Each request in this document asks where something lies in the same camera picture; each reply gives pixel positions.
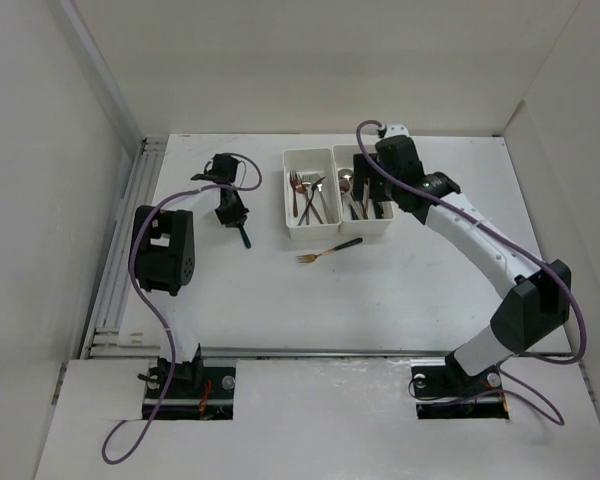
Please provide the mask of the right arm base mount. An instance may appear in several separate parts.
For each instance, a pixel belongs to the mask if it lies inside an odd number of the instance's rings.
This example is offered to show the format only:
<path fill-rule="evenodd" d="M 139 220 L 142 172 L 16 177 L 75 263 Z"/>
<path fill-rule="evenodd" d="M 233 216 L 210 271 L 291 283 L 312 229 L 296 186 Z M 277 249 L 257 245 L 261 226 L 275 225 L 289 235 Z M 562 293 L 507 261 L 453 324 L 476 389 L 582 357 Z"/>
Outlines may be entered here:
<path fill-rule="evenodd" d="M 408 389 L 419 420 L 509 419 L 495 365 L 467 376 L 446 357 L 416 358 L 410 372 Z"/>

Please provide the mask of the silver fork black handle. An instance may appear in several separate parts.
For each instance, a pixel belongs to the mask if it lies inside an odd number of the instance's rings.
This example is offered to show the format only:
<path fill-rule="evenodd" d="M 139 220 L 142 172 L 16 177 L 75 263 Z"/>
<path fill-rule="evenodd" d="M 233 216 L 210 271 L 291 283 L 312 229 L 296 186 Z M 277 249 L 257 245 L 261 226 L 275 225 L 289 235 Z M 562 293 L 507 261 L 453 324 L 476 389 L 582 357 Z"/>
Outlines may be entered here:
<path fill-rule="evenodd" d="M 305 183 L 302 184 L 303 194 L 304 194 L 305 200 L 306 200 L 306 206 L 305 206 L 305 209 L 298 221 L 298 225 L 301 225 L 303 222 L 305 222 L 306 224 L 309 224 L 311 212 L 313 212 L 315 214 L 316 219 L 318 220 L 318 222 L 320 224 L 324 223 L 324 221 L 322 220 L 322 217 L 320 216 L 320 214 L 317 212 L 316 208 L 313 205 L 315 193 L 316 193 L 318 187 L 322 184 L 324 179 L 325 179 L 325 177 L 318 176 L 317 178 L 310 181 L 308 184 L 305 184 Z"/>

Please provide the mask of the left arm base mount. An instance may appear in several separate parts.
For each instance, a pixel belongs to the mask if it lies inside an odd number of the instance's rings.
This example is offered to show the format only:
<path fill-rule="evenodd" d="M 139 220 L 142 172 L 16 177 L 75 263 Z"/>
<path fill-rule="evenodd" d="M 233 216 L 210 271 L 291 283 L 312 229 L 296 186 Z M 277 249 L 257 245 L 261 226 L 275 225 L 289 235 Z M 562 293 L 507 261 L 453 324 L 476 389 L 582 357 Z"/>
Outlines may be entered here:
<path fill-rule="evenodd" d="M 141 415 L 148 420 L 158 407 L 155 420 L 232 420 L 237 380 L 236 361 L 203 358 L 197 353 L 191 362 L 177 364 L 174 377 L 165 389 L 171 364 L 154 361 L 137 378 L 144 383 Z"/>

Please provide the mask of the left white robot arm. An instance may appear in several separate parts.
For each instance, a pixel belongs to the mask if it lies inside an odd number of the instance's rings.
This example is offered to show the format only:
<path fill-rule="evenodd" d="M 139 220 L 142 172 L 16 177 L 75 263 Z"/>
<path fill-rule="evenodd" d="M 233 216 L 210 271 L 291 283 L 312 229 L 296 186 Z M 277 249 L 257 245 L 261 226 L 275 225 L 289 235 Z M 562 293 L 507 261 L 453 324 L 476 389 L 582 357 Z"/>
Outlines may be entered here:
<path fill-rule="evenodd" d="M 193 181 L 203 181 L 199 189 L 219 191 L 219 206 L 215 215 L 226 228 L 240 233 L 246 248 L 251 240 L 245 230 L 249 209 L 239 193 L 248 188 L 238 179 L 238 170 L 254 162 L 242 154 L 219 153 L 194 175 Z M 166 296 L 175 297 L 188 285 L 195 270 L 194 219 L 187 209 L 167 210 L 176 200 L 194 196 L 195 191 L 173 194 L 157 207 L 141 205 L 133 217 L 132 240 L 128 271 L 134 289 L 157 316 L 164 334 L 161 339 L 158 366 L 169 374 L 169 384 L 181 396 L 197 394 L 203 387 L 204 373 L 199 368 L 200 342 L 188 322 L 169 320 L 164 309 Z"/>

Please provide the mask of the copper long fork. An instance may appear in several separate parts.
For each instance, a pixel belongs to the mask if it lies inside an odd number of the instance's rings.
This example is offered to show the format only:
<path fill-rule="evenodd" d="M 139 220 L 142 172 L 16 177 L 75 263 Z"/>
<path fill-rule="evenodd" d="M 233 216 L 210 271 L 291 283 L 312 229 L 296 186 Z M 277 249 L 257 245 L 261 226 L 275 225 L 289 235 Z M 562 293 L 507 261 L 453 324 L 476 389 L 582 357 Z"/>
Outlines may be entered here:
<path fill-rule="evenodd" d="M 313 199 L 317 190 L 318 184 L 322 181 L 322 178 L 318 178 L 313 182 L 305 182 L 299 175 L 296 175 L 296 186 L 295 190 L 304 196 L 305 198 L 305 209 L 303 215 L 299 220 L 298 224 L 305 223 L 310 224 L 310 210 L 313 208 Z"/>

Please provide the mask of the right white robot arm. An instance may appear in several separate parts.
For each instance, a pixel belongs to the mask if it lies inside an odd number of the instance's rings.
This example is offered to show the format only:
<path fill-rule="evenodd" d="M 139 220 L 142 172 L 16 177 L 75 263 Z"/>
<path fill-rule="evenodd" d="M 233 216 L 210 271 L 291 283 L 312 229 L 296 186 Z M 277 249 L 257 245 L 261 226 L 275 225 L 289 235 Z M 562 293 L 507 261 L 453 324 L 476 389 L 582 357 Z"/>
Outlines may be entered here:
<path fill-rule="evenodd" d="M 442 172 L 427 174 L 414 140 L 387 135 L 361 154 L 384 180 L 391 201 L 449 241 L 492 284 L 501 303 L 489 324 L 445 358 L 443 381 L 457 394 L 475 387 L 480 375 L 559 329 L 569 317 L 571 272 L 515 245 L 471 204 Z"/>

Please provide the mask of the slim silver fork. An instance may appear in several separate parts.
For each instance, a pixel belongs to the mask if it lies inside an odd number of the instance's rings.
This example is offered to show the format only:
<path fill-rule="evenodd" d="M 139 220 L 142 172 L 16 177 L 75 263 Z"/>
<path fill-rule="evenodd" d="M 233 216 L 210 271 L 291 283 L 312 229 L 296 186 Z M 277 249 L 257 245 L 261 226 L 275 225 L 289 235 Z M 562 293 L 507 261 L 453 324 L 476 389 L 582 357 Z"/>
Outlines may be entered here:
<path fill-rule="evenodd" d="M 312 200 L 311 200 L 311 187 L 313 184 L 313 181 L 315 180 L 315 174 L 314 173 L 308 173 L 306 175 L 302 176 L 302 180 L 303 180 L 303 185 L 305 187 L 306 190 L 306 200 L 307 200 L 307 206 L 306 206 L 306 215 L 305 215 L 305 224 L 309 225 L 310 224 L 310 218 L 311 218 L 311 208 L 312 208 Z"/>

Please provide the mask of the copper small fork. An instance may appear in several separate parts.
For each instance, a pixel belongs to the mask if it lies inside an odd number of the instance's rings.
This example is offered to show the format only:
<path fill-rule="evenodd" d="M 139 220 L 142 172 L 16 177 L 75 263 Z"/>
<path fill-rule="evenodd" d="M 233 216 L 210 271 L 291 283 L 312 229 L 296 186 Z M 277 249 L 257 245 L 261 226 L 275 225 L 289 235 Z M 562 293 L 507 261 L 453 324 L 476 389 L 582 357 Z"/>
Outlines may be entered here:
<path fill-rule="evenodd" d="M 296 171 L 290 172 L 289 182 L 290 182 L 290 187 L 292 190 L 292 214 L 293 214 L 294 218 L 297 218 L 298 214 L 299 214 L 298 201 L 297 201 L 297 194 L 298 194 L 297 187 L 299 186 L 299 179 L 298 179 L 298 175 L 297 175 Z"/>

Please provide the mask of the gold fork black handle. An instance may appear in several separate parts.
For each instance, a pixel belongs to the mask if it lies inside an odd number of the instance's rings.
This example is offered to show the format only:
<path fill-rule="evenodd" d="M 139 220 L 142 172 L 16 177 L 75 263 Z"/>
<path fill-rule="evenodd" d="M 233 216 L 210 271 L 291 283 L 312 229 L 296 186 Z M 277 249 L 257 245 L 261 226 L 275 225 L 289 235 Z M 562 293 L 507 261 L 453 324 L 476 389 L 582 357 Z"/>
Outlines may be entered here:
<path fill-rule="evenodd" d="M 317 259 L 339 252 L 341 250 L 353 247 L 353 246 L 357 246 L 363 243 L 363 238 L 362 237 L 357 237 L 351 240 L 348 240 L 344 243 L 341 243 L 339 245 L 336 245 L 326 251 L 320 252 L 320 253 L 309 253 L 309 254 L 303 254 L 303 255 L 298 255 L 296 257 L 296 261 L 299 264 L 310 264 L 315 262 Z"/>

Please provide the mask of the silver spoon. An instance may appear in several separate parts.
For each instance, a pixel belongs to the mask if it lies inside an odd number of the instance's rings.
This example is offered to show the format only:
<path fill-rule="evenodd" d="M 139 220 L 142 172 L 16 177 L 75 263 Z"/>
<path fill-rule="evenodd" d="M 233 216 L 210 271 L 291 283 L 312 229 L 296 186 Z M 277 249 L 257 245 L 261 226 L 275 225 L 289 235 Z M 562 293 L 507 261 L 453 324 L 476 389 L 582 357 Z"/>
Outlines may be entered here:
<path fill-rule="evenodd" d="M 354 172 L 351 169 L 343 168 L 338 171 L 338 176 L 340 179 L 346 179 L 350 181 L 354 176 Z"/>

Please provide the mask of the white measuring scoop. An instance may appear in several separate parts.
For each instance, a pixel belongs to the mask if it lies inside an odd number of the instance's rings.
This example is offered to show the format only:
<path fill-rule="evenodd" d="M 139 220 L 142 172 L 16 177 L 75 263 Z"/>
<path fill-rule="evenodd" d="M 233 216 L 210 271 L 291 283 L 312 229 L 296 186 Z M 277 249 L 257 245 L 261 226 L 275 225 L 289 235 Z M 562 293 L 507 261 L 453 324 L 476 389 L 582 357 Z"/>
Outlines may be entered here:
<path fill-rule="evenodd" d="M 354 220 L 361 220 L 357 215 L 356 212 L 353 210 L 353 197 L 352 197 L 352 186 L 351 183 L 346 180 L 346 179 L 340 179 L 339 180 L 339 189 L 340 189 L 340 196 L 341 196 L 341 200 L 343 202 L 344 205 L 348 206 L 349 209 L 353 212 L 352 218 Z"/>

